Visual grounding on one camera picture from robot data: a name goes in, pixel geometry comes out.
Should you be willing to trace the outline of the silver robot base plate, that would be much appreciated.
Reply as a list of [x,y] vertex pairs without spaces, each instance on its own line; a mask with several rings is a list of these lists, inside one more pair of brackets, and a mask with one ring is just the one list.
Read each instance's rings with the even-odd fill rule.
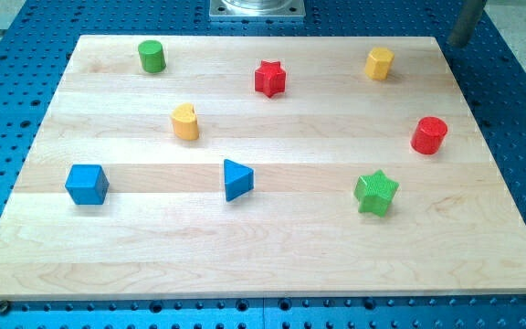
[[303,0],[209,0],[215,19],[300,19],[306,16]]

